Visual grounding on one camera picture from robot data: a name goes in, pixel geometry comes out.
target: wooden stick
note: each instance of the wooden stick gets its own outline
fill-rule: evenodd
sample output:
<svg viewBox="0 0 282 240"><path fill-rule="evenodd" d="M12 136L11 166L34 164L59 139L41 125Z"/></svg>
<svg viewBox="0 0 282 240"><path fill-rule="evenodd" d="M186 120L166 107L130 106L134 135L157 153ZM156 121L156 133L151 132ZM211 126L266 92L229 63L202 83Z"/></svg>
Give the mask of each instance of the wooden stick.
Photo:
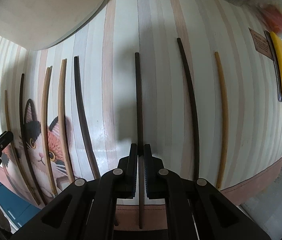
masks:
<svg viewBox="0 0 282 240"><path fill-rule="evenodd" d="M6 90L4 91L4 110L5 110L5 120L6 120L6 123L7 123L7 130L11 131L10 119L9 119L9 109L8 109L8 92ZM36 202L36 204L40 205L41 202L40 202L39 198L37 197L37 195L35 194L33 188L31 187L31 185L29 183L29 179L28 179L28 177L25 173L25 170L23 169L23 166L20 163L20 160L19 160L18 155L17 155L16 148L14 146L14 141L12 141L10 143L10 145L11 145L12 154L14 156L14 159L16 160L17 167L18 167L18 169L21 173L21 176L24 180L24 183L25 183L26 187L28 188L28 190L29 190L31 196L33 197L34 201Z"/></svg>
<svg viewBox="0 0 282 240"><path fill-rule="evenodd" d="M34 174L33 167L32 167L31 160L30 160L30 156L29 156L29 152L28 152L28 147L26 145L26 140L25 140L26 131L25 131L24 123L23 123L23 83L24 83L24 74L22 73L21 82L20 82L20 94L19 94L19 119L20 119L20 129L21 129L21 140L22 140L25 159L26 159L26 162L28 164L28 168L29 168L31 177L33 179L35 188L38 191L40 198L42 199L42 202L45 205L47 205L47 201L45 200L45 198L43 196L43 192L42 192L40 185L37 181L37 178Z"/></svg>
<svg viewBox="0 0 282 240"><path fill-rule="evenodd" d="M82 87L81 87L81 77L80 77L80 62L78 56L74 57L74 87L75 87L75 97L77 100L79 122L80 122L84 148L87 153L87 157L90 163L90 167L94 179L100 179L101 178L100 171L96 157L93 152L87 118L84 112L84 103L82 97Z"/></svg>
<svg viewBox="0 0 282 240"><path fill-rule="evenodd" d="M223 69L222 69L219 53L215 52L214 56L217 61L220 90L221 90L221 101L222 101L222 149L221 149L219 174L217 178L217 189L221 190L222 180L225 170L226 155L228 152L229 114L228 114L228 98L226 94L226 85L225 85L225 79L223 75Z"/></svg>
<svg viewBox="0 0 282 240"><path fill-rule="evenodd" d="M194 89L192 84L192 78L190 73L190 68L188 60L184 52L182 41L180 38L177 38L179 45L179 50L181 54L183 69L185 73L185 79L188 86L189 99L190 99L190 108L191 108L191 117L192 117L192 129L193 129L193 155L194 155L194 169L193 169L193 180L196 181L199 178L199 168L200 168L200 148L199 148L199 125L198 125L198 114L197 106L195 102Z"/></svg>
<svg viewBox="0 0 282 240"><path fill-rule="evenodd" d="M143 228L144 217L144 160L143 160L143 116L142 116L142 82L140 55L135 53L136 64L136 94L137 94L137 138L139 167L139 228Z"/></svg>
<svg viewBox="0 0 282 240"><path fill-rule="evenodd" d="M48 145L48 98L49 98L49 86L51 80L52 66L48 67L45 73L43 92L42 92L42 104L41 104L41 134L42 134L42 146L44 161L46 163L46 169L49 177L49 182L54 197L57 196L57 187L54 182L51 160L49 156L49 145Z"/></svg>
<svg viewBox="0 0 282 240"><path fill-rule="evenodd" d="M68 143L66 138L66 127L65 127L65 72L66 72L66 59L62 60L60 79L59 79L59 92L58 92L58 116L59 116L59 131L61 149L65 160L65 168L68 174L70 183L74 182L73 170L70 162L70 155L68 149Z"/></svg>

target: silver screw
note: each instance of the silver screw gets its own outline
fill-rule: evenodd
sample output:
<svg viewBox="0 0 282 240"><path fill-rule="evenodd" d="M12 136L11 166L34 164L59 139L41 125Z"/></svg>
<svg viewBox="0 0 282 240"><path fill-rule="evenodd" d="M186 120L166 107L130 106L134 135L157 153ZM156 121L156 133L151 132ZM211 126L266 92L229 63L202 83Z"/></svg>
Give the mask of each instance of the silver screw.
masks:
<svg viewBox="0 0 282 240"><path fill-rule="evenodd" d="M198 179L197 183L200 186L205 186L207 184L207 181L205 179Z"/></svg>
<svg viewBox="0 0 282 240"><path fill-rule="evenodd" d="M78 187L84 185L84 183L85 183L84 179L77 179L77 180L74 182L74 184L75 184L76 186L78 186Z"/></svg>
<svg viewBox="0 0 282 240"><path fill-rule="evenodd" d="M123 170L121 170L121 169L114 169L113 170L114 175L121 175L122 173L123 173Z"/></svg>
<svg viewBox="0 0 282 240"><path fill-rule="evenodd" d="M160 175L167 175L169 173L169 171L167 169L161 169L159 170L159 174Z"/></svg>

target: cat eye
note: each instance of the cat eye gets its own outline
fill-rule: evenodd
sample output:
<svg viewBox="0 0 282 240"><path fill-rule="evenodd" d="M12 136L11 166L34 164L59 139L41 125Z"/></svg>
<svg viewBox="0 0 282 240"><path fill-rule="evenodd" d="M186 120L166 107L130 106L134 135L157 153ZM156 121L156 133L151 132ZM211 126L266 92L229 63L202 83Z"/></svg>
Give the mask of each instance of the cat eye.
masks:
<svg viewBox="0 0 282 240"><path fill-rule="evenodd" d="M53 153L53 152L49 152L49 157L50 157L50 159L54 162L55 161L55 159L56 159L56 156L55 156L55 154Z"/></svg>
<svg viewBox="0 0 282 240"><path fill-rule="evenodd" d="M30 145L31 145L31 148L32 149L35 149L35 142L34 142L34 140L32 139L32 138L30 138Z"/></svg>

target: cat mouth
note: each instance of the cat mouth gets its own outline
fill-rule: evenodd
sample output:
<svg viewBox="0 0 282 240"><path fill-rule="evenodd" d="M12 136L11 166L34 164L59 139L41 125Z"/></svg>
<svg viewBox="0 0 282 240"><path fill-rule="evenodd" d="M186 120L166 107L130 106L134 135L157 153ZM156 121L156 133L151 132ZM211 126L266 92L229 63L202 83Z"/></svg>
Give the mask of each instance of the cat mouth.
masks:
<svg viewBox="0 0 282 240"><path fill-rule="evenodd" d="M42 163L43 163L43 165L45 166L44 162L42 161L42 158L41 158L41 160L39 160L38 162L42 162Z"/></svg>

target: red object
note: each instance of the red object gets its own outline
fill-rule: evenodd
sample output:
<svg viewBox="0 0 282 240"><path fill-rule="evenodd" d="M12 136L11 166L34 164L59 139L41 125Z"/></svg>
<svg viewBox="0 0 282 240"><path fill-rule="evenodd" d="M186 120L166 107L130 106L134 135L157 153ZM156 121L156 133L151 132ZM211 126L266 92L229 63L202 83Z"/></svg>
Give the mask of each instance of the red object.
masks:
<svg viewBox="0 0 282 240"><path fill-rule="evenodd" d="M268 4L261 9L261 13L270 31L275 34L282 33L282 13L275 5Z"/></svg>

